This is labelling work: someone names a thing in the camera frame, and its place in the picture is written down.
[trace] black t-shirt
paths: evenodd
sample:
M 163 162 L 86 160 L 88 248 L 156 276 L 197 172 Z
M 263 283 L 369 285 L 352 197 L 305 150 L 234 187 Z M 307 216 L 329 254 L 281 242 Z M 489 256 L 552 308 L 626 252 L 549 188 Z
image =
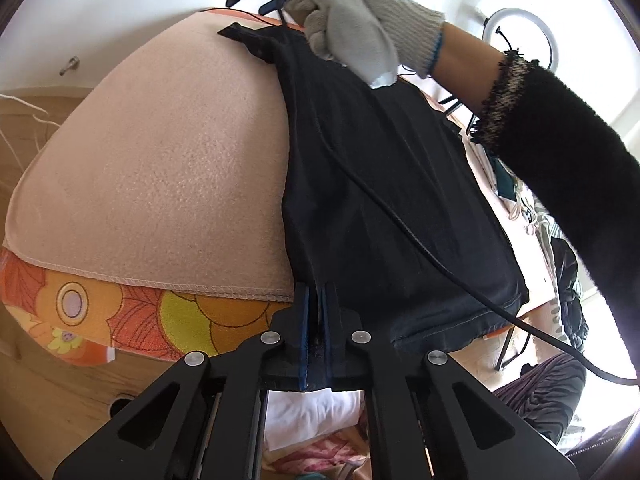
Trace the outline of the black t-shirt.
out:
M 340 305 L 356 310 L 365 329 L 407 351 L 457 350 L 504 325 L 444 278 L 345 176 L 321 130 L 449 270 L 512 314 L 528 300 L 459 129 L 419 89 L 400 80 L 372 90 L 283 27 L 234 23 L 220 34 L 278 72 L 290 138 L 282 215 L 295 280 L 334 282 Z

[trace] metal screw hook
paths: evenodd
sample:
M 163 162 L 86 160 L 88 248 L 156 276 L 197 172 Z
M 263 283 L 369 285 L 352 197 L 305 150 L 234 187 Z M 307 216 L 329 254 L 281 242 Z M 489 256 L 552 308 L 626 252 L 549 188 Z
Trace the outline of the metal screw hook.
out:
M 66 62 L 66 65 L 60 69 L 59 74 L 65 75 L 68 70 L 76 70 L 80 65 L 80 59 L 78 56 L 73 56 L 69 61 Z

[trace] striped fabric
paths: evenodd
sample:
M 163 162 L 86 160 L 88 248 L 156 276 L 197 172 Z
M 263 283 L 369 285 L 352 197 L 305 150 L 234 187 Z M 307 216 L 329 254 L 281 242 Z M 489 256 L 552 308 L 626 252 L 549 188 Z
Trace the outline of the striped fabric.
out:
M 561 353 L 495 390 L 494 395 L 557 444 L 574 416 L 585 380 L 584 366 Z

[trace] silver bolt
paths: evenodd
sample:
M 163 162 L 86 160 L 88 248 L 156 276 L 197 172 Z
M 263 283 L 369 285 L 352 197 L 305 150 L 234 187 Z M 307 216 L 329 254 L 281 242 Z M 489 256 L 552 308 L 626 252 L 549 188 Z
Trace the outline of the silver bolt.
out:
M 76 70 L 80 65 L 80 59 L 78 56 L 73 56 L 69 61 L 66 62 L 66 65 L 60 69 L 58 72 L 60 75 L 65 75 L 69 70 Z
M 371 334 L 366 330 L 356 330 L 353 334 L 351 334 L 351 340 L 354 343 L 359 343 L 364 345 L 371 341 Z
M 431 364 L 440 366 L 446 363 L 449 357 L 444 352 L 441 352 L 440 350 L 432 350 L 427 355 L 427 359 Z
M 278 341 L 280 341 L 280 334 L 274 332 L 273 330 L 269 330 L 268 332 L 264 332 L 260 336 L 260 341 L 262 341 L 265 345 L 275 345 Z
M 204 354 L 202 352 L 189 352 L 184 356 L 184 362 L 189 366 L 200 366 L 204 362 Z

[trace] teal fabric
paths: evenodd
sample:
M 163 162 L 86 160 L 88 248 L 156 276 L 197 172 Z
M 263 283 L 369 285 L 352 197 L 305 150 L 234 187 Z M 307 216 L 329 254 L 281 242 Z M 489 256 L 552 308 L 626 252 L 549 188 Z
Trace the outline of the teal fabric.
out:
M 498 157 L 490 153 L 487 153 L 487 157 L 491 163 L 491 167 L 494 168 L 495 185 L 498 190 L 498 195 L 516 202 L 516 188 L 513 178 L 507 170 L 504 169 Z
M 320 473 L 309 473 L 296 476 L 296 480 L 328 480 L 328 478 Z

